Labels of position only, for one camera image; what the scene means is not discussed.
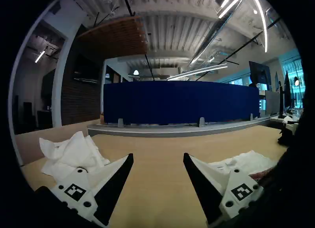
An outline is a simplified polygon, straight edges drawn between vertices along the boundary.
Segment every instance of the wooden table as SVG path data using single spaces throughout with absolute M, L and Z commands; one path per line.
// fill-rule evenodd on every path
M 286 147 L 277 139 L 280 130 L 253 126 L 243 130 L 183 138 L 137 138 L 96 135 L 101 154 L 115 161 L 134 153 L 134 164 L 119 197 L 111 227 L 206 227 L 195 190 L 183 165 L 183 154 L 214 162 L 254 150 L 279 160 Z M 22 167 L 30 186 L 55 185 L 40 172 L 46 159 Z

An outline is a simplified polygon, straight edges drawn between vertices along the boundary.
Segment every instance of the blue partition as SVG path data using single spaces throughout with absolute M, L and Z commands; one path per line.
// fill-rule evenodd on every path
M 104 85 L 104 120 L 125 124 L 224 122 L 259 115 L 256 88 L 215 82 L 143 81 Z

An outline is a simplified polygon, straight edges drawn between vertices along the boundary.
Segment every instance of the monitor stand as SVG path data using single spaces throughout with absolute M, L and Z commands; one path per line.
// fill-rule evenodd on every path
M 280 81 L 279 81 L 279 90 L 280 90 L 280 109 L 279 109 L 279 116 L 278 116 L 278 118 L 284 119 L 285 116 L 283 115 L 283 89 L 282 89 Z

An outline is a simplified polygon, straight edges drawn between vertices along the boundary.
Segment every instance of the white towel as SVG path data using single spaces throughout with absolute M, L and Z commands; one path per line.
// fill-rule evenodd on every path
M 41 172 L 53 176 L 55 181 L 64 179 L 77 167 L 92 172 L 110 163 L 102 157 L 92 138 L 84 137 L 82 131 L 59 143 L 39 138 L 39 145 L 48 158 Z
M 223 161 L 209 163 L 209 165 L 214 166 L 223 174 L 229 174 L 230 170 L 237 168 L 248 175 L 265 171 L 274 167 L 276 164 L 275 161 L 272 161 L 253 150 Z

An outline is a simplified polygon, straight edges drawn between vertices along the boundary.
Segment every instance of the wooden ceiling panel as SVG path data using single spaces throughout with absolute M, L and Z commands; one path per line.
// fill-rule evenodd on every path
M 140 17 L 124 17 L 95 27 L 77 37 L 104 59 L 145 54 L 147 45 Z

